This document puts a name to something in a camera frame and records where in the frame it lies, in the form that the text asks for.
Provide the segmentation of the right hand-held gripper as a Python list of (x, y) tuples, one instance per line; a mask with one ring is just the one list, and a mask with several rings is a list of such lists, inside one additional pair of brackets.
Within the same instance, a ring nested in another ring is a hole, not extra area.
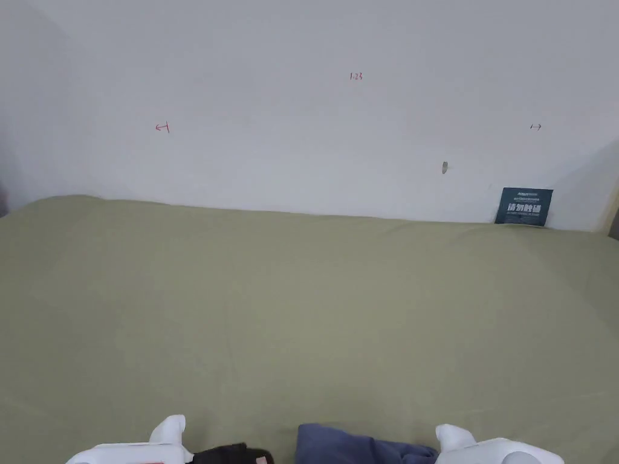
[(451, 424), (436, 427), (440, 453), (436, 463), (564, 463), (563, 458), (536, 446), (498, 437), (476, 441), (472, 433)]

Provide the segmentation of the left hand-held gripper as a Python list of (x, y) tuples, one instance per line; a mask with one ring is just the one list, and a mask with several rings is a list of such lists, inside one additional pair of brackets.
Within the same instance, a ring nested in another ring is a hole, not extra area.
[(246, 443), (217, 446), (190, 453), (183, 445), (186, 417), (166, 417), (153, 430), (147, 442), (103, 443), (84, 450), (68, 463), (269, 463), (274, 458), (265, 449), (250, 448)]

